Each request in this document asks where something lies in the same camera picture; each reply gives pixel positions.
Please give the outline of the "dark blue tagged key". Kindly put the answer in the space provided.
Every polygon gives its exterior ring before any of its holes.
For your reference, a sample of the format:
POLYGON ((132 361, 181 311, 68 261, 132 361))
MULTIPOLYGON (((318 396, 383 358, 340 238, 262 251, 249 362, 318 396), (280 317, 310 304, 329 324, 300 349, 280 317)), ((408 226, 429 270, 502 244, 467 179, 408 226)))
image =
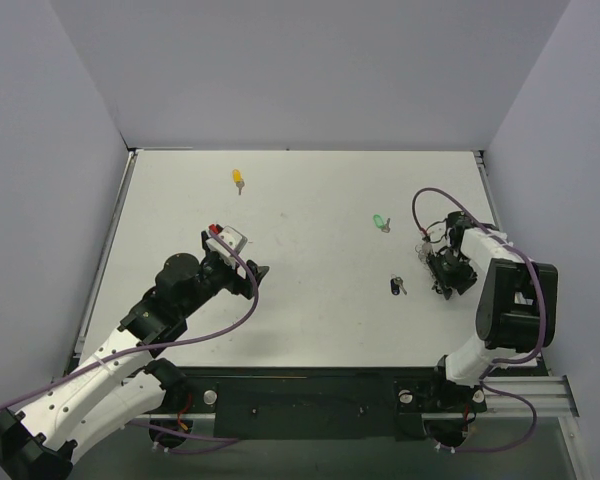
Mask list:
POLYGON ((400 276, 392 275, 390 279, 390 287, 393 295, 407 295, 408 292, 404 286, 404 281, 400 276))

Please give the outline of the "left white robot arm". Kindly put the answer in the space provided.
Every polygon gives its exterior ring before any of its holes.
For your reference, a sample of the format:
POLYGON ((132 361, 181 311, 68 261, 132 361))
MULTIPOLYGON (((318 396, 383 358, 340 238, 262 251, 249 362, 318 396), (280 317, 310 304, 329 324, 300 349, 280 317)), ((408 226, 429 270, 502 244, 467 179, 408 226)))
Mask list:
POLYGON ((188 318, 221 290, 254 300, 269 269, 251 260, 168 258, 154 286, 134 305, 81 369, 35 401, 0 410, 0 467, 12 479, 65 479, 80 455, 134 417, 193 404, 186 375, 162 352, 188 318))

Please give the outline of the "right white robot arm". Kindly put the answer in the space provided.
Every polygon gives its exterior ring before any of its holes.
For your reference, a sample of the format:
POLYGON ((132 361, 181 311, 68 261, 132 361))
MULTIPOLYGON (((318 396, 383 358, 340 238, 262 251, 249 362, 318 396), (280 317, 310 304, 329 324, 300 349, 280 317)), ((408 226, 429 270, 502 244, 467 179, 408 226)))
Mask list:
POLYGON ((455 211, 444 220, 444 244, 423 237, 432 289, 446 300, 483 281, 475 332, 441 361, 444 373, 427 383, 429 402, 448 409, 498 367, 535 359, 555 336, 558 269, 529 260, 493 225, 480 226, 455 211))

